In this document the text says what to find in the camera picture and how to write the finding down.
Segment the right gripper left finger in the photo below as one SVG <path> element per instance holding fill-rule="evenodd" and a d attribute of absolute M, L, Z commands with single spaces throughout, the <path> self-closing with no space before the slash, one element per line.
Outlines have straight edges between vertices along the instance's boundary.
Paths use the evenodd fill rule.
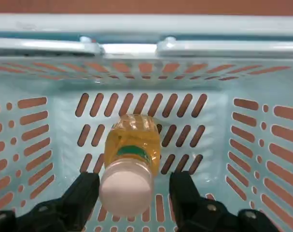
<path fill-rule="evenodd" d="M 41 202 L 17 217 L 12 210 L 0 211 L 0 232 L 80 232 L 98 199 L 100 179 L 83 172 L 57 199 Z"/>

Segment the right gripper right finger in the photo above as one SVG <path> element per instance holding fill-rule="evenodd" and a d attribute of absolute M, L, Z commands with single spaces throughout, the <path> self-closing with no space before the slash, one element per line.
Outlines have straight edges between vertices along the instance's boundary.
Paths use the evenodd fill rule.
<path fill-rule="evenodd" d="M 200 196 L 188 171 L 169 178 L 169 195 L 179 232 L 277 232 L 262 212 L 242 209 L 236 215 L 216 200 Z"/>

